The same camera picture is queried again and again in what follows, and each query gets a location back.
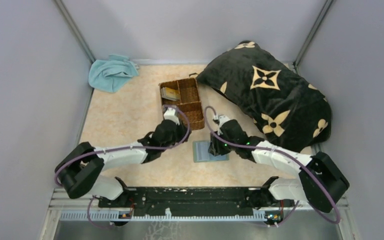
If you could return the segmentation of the green leather card holder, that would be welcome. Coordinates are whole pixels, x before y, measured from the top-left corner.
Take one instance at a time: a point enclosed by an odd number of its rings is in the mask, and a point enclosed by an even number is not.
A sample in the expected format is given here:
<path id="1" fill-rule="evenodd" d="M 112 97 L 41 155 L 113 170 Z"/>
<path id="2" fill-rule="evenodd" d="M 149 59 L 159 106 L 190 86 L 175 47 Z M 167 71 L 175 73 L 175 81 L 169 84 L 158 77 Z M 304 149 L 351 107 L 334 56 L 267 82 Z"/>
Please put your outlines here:
<path id="1" fill-rule="evenodd" d="M 214 156 L 209 153 L 210 142 L 207 140 L 194 141 L 192 143 L 193 161 L 195 163 L 210 163 L 228 161 L 229 155 Z"/>

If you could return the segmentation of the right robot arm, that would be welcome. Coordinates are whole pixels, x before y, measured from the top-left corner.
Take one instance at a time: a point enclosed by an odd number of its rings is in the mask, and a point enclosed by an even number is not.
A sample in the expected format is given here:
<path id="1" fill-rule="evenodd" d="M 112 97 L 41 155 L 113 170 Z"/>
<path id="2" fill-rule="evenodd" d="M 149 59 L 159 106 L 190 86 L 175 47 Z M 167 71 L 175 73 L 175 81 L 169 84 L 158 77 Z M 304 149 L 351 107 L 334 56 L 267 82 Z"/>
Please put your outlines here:
<path id="1" fill-rule="evenodd" d="M 304 201 L 319 212 L 329 213 L 350 187 L 345 175 L 322 151 L 304 154 L 249 136 L 237 120 L 225 115 L 216 116 L 213 122 L 218 129 L 210 133 L 211 154 L 234 152 L 242 159 L 291 175 L 291 178 L 272 176 L 261 186 L 261 199 L 267 206 L 275 206 L 282 200 Z"/>

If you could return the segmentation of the brown woven divided basket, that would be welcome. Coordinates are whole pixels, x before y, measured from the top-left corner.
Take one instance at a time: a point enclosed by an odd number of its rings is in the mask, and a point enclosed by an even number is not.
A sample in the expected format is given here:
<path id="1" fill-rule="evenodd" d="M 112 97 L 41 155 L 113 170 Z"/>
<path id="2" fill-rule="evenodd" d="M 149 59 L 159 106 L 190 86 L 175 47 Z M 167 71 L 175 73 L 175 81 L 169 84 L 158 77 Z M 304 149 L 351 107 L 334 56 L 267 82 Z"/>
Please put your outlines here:
<path id="1" fill-rule="evenodd" d="M 203 106 L 200 99 L 198 83 L 194 77 L 161 82 L 158 86 L 160 90 L 161 105 L 175 105 L 179 107 L 189 120 L 192 131 L 204 128 Z M 164 88 L 168 88 L 170 94 L 177 91 L 178 99 L 171 100 L 164 98 Z"/>

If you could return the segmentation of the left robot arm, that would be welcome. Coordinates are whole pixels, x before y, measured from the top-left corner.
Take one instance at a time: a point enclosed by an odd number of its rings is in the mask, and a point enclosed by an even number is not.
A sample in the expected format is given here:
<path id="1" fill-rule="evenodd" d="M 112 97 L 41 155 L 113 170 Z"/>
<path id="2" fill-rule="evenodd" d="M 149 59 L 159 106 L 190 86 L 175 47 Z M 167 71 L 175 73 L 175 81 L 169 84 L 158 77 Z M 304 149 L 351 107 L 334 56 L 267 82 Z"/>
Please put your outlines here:
<path id="1" fill-rule="evenodd" d="M 102 173 L 126 165 L 150 163 L 164 151 L 186 142 L 190 133 L 188 122 L 175 123 L 165 119 L 154 131 L 127 145 L 98 148 L 88 141 L 82 142 L 55 167 L 54 181 L 71 199 L 92 194 L 124 207 L 130 200 L 127 186 L 121 179 Z"/>

